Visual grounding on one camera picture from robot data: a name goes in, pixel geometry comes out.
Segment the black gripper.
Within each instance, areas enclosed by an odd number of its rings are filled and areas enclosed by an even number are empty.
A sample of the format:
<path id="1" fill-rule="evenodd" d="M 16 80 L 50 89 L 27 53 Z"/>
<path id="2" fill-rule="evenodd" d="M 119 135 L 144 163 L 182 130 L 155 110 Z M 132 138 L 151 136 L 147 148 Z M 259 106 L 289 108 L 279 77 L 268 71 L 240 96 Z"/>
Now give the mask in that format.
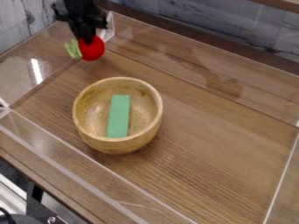
<path id="1" fill-rule="evenodd" d="M 70 24 L 76 39 L 90 45 L 96 36 L 96 28 L 108 28 L 108 14 L 94 0 L 56 0 L 51 4 L 56 19 Z"/>

